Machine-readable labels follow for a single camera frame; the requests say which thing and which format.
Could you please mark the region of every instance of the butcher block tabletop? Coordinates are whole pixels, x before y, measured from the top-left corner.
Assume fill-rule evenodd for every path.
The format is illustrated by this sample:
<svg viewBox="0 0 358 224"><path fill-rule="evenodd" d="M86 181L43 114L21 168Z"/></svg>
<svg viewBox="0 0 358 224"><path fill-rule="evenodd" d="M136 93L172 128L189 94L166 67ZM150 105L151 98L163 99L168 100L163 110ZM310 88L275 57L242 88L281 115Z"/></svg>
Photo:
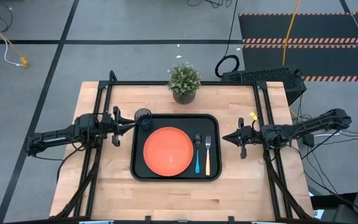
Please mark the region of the butcher block tabletop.
<svg viewBox="0 0 358 224"><path fill-rule="evenodd" d="M275 124L291 124L283 84L267 84ZM82 83L74 118L93 112L97 88L98 82ZM267 120L261 91L260 97ZM113 85L109 103L109 113L118 106L121 116L128 119L134 119L139 108L148 108L154 114L211 114L218 120L220 137L237 129L238 118L249 125L253 121L250 113L257 113L253 88L240 85L202 85L189 105L176 103L165 85ZM150 215L152 220L227 221L228 216L236 221L274 220L262 145L247 145L247 158L241 159L240 149L221 139L222 172L211 182L145 182L136 180L130 172L133 131L120 136L120 147L111 144L111 136L103 144L92 219L144 220ZM66 156L73 150L67 146ZM299 153L289 147L281 152L288 189L313 216ZM84 154L77 152L64 163L50 215L60 212L76 192ZM277 193L284 217L282 194L279 190ZM85 214L87 199L88 191L80 215Z"/></svg>

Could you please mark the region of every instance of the yellow cable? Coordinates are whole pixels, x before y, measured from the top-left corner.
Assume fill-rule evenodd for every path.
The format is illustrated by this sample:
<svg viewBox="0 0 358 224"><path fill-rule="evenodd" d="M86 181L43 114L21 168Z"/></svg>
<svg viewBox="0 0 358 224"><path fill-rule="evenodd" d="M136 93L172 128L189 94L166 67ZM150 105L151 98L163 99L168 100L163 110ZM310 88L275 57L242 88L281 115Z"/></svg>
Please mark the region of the yellow cable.
<svg viewBox="0 0 358 224"><path fill-rule="evenodd" d="M298 117L298 115L296 115L296 113L290 107L288 108L290 109L291 113L295 115L296 118L302 121L302 118Z"/></svg>
<svg viewBox="0 0 358 224"><path fill-rule="evenodd" d="M285 65L285 52L287 51L288 38L290 37L290 32L291 32L291 29L292 29L292 24L293 24L293 21L295 20L296 13L298 12L298 8L299 8L299 3L300 3L300 2L301 2L301 0L298 0L298 2L296 3L295 12L294 12L293 15L292 15L290 27L288 28L288 32L287 32L287 37L285 38L284 53L283 53L283 66Z"/></svg>
<svg viewBox="0 0 358 224"><path fill-rule="evenodd" d="M25 59L25 56L24 56L19 50L17 50L17 49L15 48L15 46L12 44L12 42L11 42L8 38L6 38L6 37L4 36L4 34L2 34L2 33L0 32L0 35L1 35L1 37L5 38L5 40L11 45L11 47L21 56L21 57L20 57L20 60L21 60L21 62L22 62L22 66L26 68L28 62L27 62L27 60Z"/></svg>

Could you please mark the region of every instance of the orange plate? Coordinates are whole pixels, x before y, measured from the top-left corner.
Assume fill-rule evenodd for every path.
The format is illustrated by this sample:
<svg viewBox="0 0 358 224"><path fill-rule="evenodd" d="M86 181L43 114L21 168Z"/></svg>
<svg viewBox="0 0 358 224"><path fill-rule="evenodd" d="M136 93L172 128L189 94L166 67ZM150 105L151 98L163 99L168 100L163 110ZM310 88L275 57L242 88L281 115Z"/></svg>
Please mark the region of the orange plate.
<svg viewBox="0 0 358 224"><path fill-rule="evenodd" d="M143 157L156 174L171 177L183 172L193 159L193 143L182 130L166 127L154 131L144 144Z"/></svg>

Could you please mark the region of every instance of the blue-handled spoon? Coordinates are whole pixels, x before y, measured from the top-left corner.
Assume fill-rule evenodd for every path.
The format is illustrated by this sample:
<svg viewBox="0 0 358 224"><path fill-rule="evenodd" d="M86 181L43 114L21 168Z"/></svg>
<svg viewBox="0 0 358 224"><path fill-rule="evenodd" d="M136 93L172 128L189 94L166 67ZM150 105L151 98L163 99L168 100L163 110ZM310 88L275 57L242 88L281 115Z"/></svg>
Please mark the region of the blue-handled spoon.
<svg viewBox="0 0 358 224"><path fill-rule="evenodd" d="M196 158L196 174L199 174L200 173L200 162L199 162L199 159L198 159L198 148L200 147L200 144L201 144L201 141L202 141L202 138L201 138L201 135L199 133L197 133L195 136L194 136L194 144L196 145L197 147L197 158Z"/></svg>

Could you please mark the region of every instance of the black tape line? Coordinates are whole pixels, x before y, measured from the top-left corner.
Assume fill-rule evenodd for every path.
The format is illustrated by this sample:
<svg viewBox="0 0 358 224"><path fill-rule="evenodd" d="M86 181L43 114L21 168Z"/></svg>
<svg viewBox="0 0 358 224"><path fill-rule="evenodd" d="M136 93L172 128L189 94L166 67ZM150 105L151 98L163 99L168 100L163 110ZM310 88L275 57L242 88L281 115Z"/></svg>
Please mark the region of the black tape line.
<svg viewBox="0 0 358 224"><path fill-rule="evenodd" d="M59 44L61 40L10 40L13 44ZM227 40L64 40L65 45L161 45L161 44L227 44ZM230 44L243 44L242 40L230 40Z"/></svg>
<svg viewBox="0 0 358 224"><path fill-rule="evenodd" d="M346 13L351 13L351 11L349 10L349 7L347 6L345 0L339 0L341 2L343 11L345 11Z"/></svg>
<svg viewBox="0 0 358 224"><path fill-rule="evenodd" d="M73 22L74 14L76 11L76 8L78 6L79 0L74 0L73 5L71 7L70 13L68 15L65 28L63 30L62 36L60 37L60 43L56 49L55 56L53 57L52 63L50 65L47 78L45 79L44 87L42 88L40 97L38 99L37 106L35 107L35 111L33 114L33 117L31 119L31 123L29 126L29 129L27 130L27 135L34 133L35 128L37 127L42 108L44 107L45 100L47 98L47 94L49 91L50 84L52 82L53 75L55 74L55 70L57 67L57 63L59 61L59 58L62 54L63 46L64 46L64 40L67 38L68 31L70 30L71 23ZM0 223L3 223L5 220L6 212L9 208L9 205L12 200L13 193L16 189L17 182L19 181L20 174L23 169L24 161L26 159L26 153L25 153L25 144L26 140L24 140L22 149L20 151L19 157L17 158L15 168L13 170L11 179L8 183L7 189L4 194L4 198L2 199L1 205L0 205Z"/></svg>

